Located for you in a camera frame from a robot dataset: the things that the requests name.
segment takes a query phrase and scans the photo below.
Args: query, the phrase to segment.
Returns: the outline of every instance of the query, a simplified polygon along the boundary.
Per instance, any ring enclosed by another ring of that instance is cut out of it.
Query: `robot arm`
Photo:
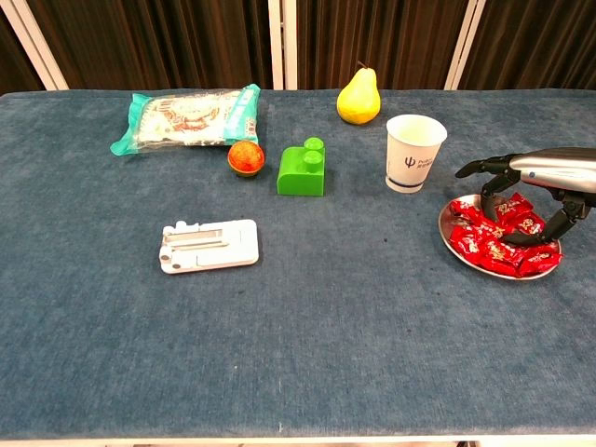
[[[466,164],[455,177],[461,179],[477,172],[495,175],[481,191],[482,210],[494,221],[494,193],[519,181],[548,189],[563,204],[541,233],[513,233],[503,237],[505,242],[524,247],[549,243],[564,235],[577,220],[585,219],[591,207],[596,206],[596,148],[558,147],[494,156]]]

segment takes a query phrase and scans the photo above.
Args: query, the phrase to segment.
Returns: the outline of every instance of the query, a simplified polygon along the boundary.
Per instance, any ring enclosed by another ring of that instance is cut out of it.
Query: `metal plate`
[[[474,205],[478,209],[481,207],[481,196],[479,194],[470,194],[469,196],[461,196],[455,200],[461,200],[463,202],[469,203],[470,205]],[[498,197],[495,201],[495,204],[498,205],[505,201],[506,200],[503,197]],[[454,216],[451,213],[451,209],[449,208],[450,203],[451,203],[451,201],[447,205],[445,205],[445,207],[440,211],[439,232],[440,232],[440,236],[442,237],[443,242],[445,243],[447,248],[451,251],[451,253],[453,253],[455,256],[457,256],[457,258],[460,261],[462,261],[464,264],[467,264],[470,267],[475,268],[476,270],[480,270],[481,272],[491,275],[493,277],[499,277],[499,278],[503,278],[503,279],[511,279],[514,281],[529,281],[531,279],[542,278],[542,277],[548,275],[550,272],[552,272],[555,268],[557,268],[557,265],[554,265],[549,270],[539,273],[537,275],[532,275],[530,277],[516,278],[516,277],[510,277],[508,275],[500,275],[498,273],[491,272],[490,270],[486,270],[483,267],[474,265],[473,263],[469,262],[461,254],[459,254],[457,251],[455,251],[455,249],[449,243],[449,238],[451,237],[451,233],[453,232],[454,228],[456,226],[462,225],[466,222],[463,219],[461,219],[457,216]],[[559,246],[559,253],[562,254],[561,242],[557,241],[557,245]]]

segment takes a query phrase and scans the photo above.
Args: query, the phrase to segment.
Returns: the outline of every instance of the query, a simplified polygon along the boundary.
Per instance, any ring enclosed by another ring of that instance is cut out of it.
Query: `white paper cup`
[[[387,121],[387,169],[385,182],[394,191],[420,191],[447,129],[423,115],[399,115]]]

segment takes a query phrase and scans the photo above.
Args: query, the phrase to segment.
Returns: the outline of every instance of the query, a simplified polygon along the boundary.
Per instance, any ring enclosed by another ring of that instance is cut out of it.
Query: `plastic snack bag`
[[[257,103],[261,89],[217,90],[151,98],[134,93],[129,128],[110,149],[116,156],[164,150],[168,146],[258,143]]]

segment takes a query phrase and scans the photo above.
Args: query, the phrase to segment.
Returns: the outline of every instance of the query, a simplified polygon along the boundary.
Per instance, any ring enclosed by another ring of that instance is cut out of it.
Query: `candy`
[[[502,263],[501,261],[495,261],[490,257],[481,258],[480,266],[484,267],[485,269],[498,273],[499,275],[507,275],[508,277],[516,277],[518,276],[517,269],[515,265]]]
[[[518,247],[515,245],[506,244],[500,240],[488,239],[481,247],[481,252],[486,253],[488,251],[494,252],[496,256],[498,256],[499,253],[502,253],[502,261],[517,267],[522,263],[523,259],[527,255],[528,249],[526,247]]]
[[[477,234],[471,226],[457,226],[449,238],[451,246],[461,254],[464,259],[478,265],[481,251],[477,242]]]
[[[504,235],[513,233],[514,230],[514,228],[511,226],[504,226],[499,223],[495,223],[483,215],[479,215],[478,220],[474,223],[474,226],[478,229],[478,234],[481,239],[485,239],[488,236],[499,239]]]
[[[494,237],[487,237],[481,244],[481,252],[484,257],[490,257],[494,261],[500,261],[507,264],[514,264],[517,252],[503,242]]]
[[[544,230],[544,221],[533,211],[516,216],[509,223],[526,235],[535,235]]]
[[[519,219],[529,213],[533,207],[527,198],[520,193],[515,193],[507,202],[494,207],[494,210],[499,223],[507,224],[511,219]]]
[[[559,243],[557,242],[550,242],[549,244],[540,245],[538,247],[534,247],[534,250],[546,252],[546,253],[558,253],[559,252]]]
[[[449,205],[451,212],[469,222],[476,223],[482,216],[481,211],[474,205],[462,200],[453,200]]]
[[[558,265],[561,259],[562,254],[532,249],[518,268],[518,274],[521,277],[528,277],[546,272],[551,267]]]

